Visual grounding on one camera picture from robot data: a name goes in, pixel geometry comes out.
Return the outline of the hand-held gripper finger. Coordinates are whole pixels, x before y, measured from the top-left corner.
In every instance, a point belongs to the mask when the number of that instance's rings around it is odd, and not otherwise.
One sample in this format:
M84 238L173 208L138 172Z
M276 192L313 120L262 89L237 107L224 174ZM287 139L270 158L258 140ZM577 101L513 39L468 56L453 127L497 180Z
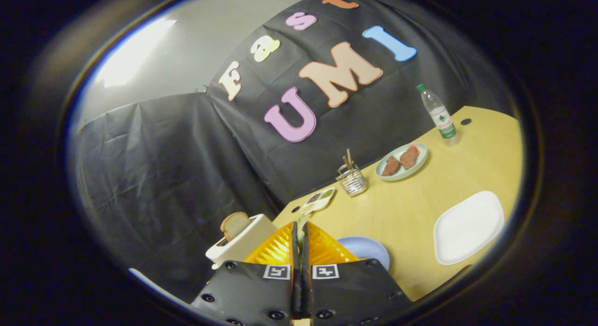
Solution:
M223 262L192 306L225 325L290 326L298 279L297 223L291 222L244 262Z
M413 302L382 262L360 259L308 222L301 243L301 312L312 326L386 326Z

